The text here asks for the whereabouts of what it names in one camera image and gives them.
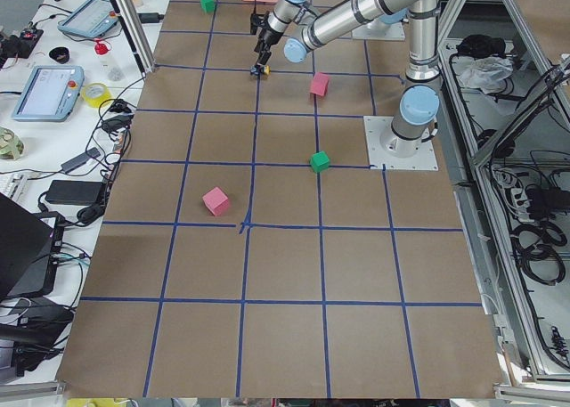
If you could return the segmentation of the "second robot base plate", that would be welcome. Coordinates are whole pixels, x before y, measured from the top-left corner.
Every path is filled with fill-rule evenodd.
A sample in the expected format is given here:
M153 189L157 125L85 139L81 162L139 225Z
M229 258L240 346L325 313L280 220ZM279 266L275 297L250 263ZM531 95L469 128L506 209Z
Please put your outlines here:
M428 130L419 139L404 140L392 130L392 117L364 116L369 167L377 170L437 171L439 169Z

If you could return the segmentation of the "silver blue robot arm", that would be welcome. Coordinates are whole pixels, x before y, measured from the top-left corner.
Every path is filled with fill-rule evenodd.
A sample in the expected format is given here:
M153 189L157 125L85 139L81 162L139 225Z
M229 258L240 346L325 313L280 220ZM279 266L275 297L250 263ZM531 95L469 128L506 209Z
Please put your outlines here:
M250 33L257 35L257 55L250 73L261 77L269 72L267 62L290 24L297 31L287 39L283 51L288 61L300 63L306 56L333 40L353 39L408 41L407 87L441 86L438 34L441 0L343 0L319 12L308 0L277 0L265 15L252 12Z

